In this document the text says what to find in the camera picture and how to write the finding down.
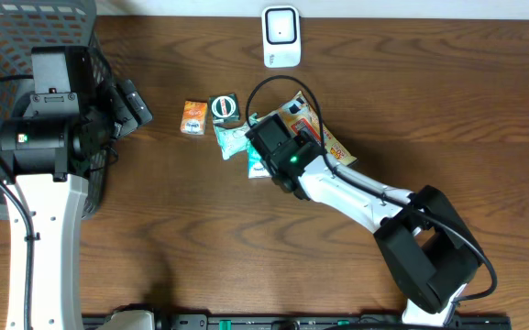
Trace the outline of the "yellow white snack bag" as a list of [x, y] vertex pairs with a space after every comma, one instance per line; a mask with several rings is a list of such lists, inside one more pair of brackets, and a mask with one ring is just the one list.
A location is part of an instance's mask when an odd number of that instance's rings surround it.
[[[296, 136], [290, 129], [290, 124], [294, 122], [309, 122], [319, 135], [318, 115], [301, 91], [270, 114], [278, 114], [281, 117], [292, 137]], [[341, 164], [349, 166], [358, 160], [335, 138], [326, 126], [323, 128], [323, 135], [326, 151], [333, 155]]]

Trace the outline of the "green tissue pack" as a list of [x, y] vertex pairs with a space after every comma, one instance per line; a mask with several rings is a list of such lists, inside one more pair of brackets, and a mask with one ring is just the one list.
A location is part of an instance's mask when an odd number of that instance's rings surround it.
[[256, 149], [248, 144], [248, 177], [250, 179], [269, 178], [270, 174], [262, 164], [262, 158]]

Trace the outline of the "mint green snack pouch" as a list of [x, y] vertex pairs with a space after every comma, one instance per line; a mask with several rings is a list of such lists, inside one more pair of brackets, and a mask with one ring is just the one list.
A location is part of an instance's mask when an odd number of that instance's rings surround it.
[[248, 149], [248, 139], [246, 133], [250, 130], [250, 124], [256, 124], [258, 114], [253, 114], [248, 118], [248, 122], [242, 126], [224, 128], [214, 126], [215, 137], [222, 152], [222, 159], [229, 160], [232, 156]]

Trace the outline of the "orange tissue pack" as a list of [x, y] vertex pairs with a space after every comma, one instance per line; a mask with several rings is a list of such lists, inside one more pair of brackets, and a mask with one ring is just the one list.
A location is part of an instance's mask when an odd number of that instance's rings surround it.
[[203, 135], [207, 118], [207, 103], [186, 101], [180, 130], [188, 135]]

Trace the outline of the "round green white item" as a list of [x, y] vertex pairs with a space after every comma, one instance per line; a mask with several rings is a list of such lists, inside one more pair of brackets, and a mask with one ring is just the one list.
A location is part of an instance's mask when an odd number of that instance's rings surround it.
[[233, 123], [240, 119], [239, 105], [234, 93], [210, 97], [208, 109], [214, 125]]

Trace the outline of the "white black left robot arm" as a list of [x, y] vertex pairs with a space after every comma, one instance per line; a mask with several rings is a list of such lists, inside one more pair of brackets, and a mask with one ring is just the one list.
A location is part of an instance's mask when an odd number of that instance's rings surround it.
[[9, 329], [82, 329], [80, 240], [94, 158], [149, 123], [130, 80], [94, 78], [86, 46], [31, 51], [28, 103], [0, 127], [10, 220]]

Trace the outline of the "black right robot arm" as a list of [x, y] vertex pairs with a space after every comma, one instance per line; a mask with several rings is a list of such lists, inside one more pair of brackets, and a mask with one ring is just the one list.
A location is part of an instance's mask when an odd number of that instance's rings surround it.
[[489, 262], [441, 191], [425, 186], [411, 192], [372, 180], [279, 122], [255, 131], [250, 140], [284, 191], [330, 206], [373, 235], [407, 299], [402, 324], [450, 324], [467, 298], [468, 283]]

